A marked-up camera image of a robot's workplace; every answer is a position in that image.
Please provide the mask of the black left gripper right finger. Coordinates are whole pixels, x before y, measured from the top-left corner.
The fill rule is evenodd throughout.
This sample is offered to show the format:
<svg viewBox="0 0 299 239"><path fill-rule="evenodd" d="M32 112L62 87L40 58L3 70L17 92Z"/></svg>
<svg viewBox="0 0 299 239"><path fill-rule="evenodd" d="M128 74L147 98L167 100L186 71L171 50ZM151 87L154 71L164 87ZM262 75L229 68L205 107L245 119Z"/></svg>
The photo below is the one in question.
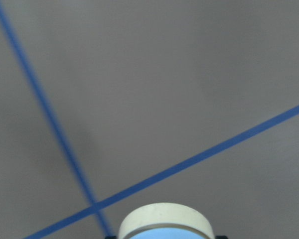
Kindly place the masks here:
<svg viewBox="0 0 299 239"><path fill-rule="evenodd" d="M214 239L226 239L226 235L216 235Z"/></svg>

